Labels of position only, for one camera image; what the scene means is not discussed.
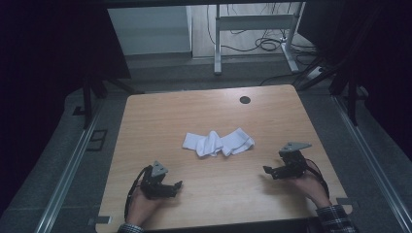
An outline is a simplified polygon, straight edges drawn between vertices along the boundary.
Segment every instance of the plaid sleeve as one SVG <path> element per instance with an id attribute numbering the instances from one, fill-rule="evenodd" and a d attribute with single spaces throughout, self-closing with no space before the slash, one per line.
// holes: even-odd
<path id="1" fill-rule="evenodd" d="M 119 227 L 118 233 L 144 233 L 142 227 L 132 225 L 130 223 L 124 223 Z"/>
<path id="2" fill-rule="evenodd" d="M 316 211 L 325 232 L 330 233 L 355 233 L 355 226 L 346 215 L 341 205 L 321 208 Z"/>

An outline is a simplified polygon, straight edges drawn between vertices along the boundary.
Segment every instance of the human hand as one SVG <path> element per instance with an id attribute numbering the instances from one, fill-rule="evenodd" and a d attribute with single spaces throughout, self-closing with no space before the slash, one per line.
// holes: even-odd
<path id="1" fill-rule="evenodd" d="M 126 223 L 142 226 L 164 200 L 164 198 L 148 199 L 140 188 L 139 182 L 132 194 L 132 201 L 128 209 Z"/>
<path id="2" fill-rule="evenodd" d="M 315 171 L 320 172 L 318 167 L 312 161 L 306 160 L 306 163 Z M 318 178 L 310 171 L 306 171 L 300 178 L 287 178 L 284 179 L 284 181 L 296 187 L 307 198 L 312 200 L 318 209 L 332 205 L 327 198 L 324 187 L 321 185 Z"/>

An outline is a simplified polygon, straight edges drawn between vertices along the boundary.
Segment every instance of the dark background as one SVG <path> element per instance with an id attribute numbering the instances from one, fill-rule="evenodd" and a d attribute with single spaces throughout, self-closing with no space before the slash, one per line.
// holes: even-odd
<path id="1" fill-rule="evenodd" d="M 329 65 L 337 64 L 359 33 L 369 2 L 307 2 L 298 33 L 324 53 Z M 368 92 L 366 108 L 412 159 L 412 2 L 381 3 L 382 12 L 357 52 L 354 74 Z"/>
<path id="2" fill-rule="evenodd" d="M 0 210 L 30 173 L 87 76 L 129 78 L 105 8 L 0 3 Z"/>

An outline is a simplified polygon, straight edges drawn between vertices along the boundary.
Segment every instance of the white cloth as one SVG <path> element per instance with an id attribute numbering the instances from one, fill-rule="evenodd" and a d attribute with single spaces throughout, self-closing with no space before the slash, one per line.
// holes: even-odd
<path id="1" fill-rule="evenodd" d="M 255 144 L 255 141 L 241 128 L 238 128 L 232 133 L 222 137 L 222 142 L 222 152 L 226 156 L 243 152 Z"/>
<path id="2" fill-rule="evenodd" d="M 183 142 L 183 148 L 196 150 L 199 156 L 216 156 L 222 147 L 221 137 L 215 131 L 211 131 L 208 136 L 187 133 Z"/>
<path id="3" fill-rule="evenodd" d="M 187 133 L 182 147 L 196 150 L 198 156 L 216 156 L 220 150 L 225 156 L 243 152 L 255 144 L 255 141 L 241 128 L 220 138 L 216 131 L 211 131 L 208 136 Z"/>

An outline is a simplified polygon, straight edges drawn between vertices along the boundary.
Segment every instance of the table surface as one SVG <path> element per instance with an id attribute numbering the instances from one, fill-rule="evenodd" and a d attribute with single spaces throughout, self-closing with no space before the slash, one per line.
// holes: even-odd
<path id="1" fill-rule="evenodd" d="M 242 104 L 242 96 L 251 102 Z M 188 132 L 207 135 L 215 130 L 223 137 L 238 127 L 255 140 L 250 150 L 199 158 L 195 151 L 182 148 Z M 302 153 L 321 169 L 331 202 L 347 197 L 291 85 L 130 96 L 99 213 L 112 221 L 97 224 L 96 230 L 118 230 L 124 222 L 127 191 L 139 172 L 155 160 L 169 170 L 164 184 L 183 181 L 183 187 L 145 223 L 145 229 L 315 216 L 311 201 L 262 169 L 284 165 L 278 151 L 287 142 L 312 144 Z"/>

